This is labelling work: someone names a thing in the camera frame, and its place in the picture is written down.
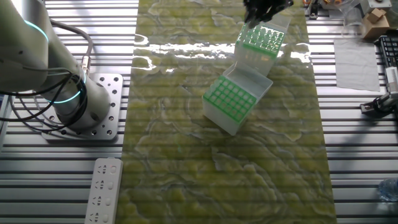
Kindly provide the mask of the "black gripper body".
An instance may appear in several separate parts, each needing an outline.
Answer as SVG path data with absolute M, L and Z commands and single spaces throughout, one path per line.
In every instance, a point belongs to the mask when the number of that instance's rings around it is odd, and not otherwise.
M 244 7 L 247 11 L 256 11 L 257 19 L 263 14 L 273 13 L 276 15 L 280 11 L 293 5 L 293 0 L 244 0 Z

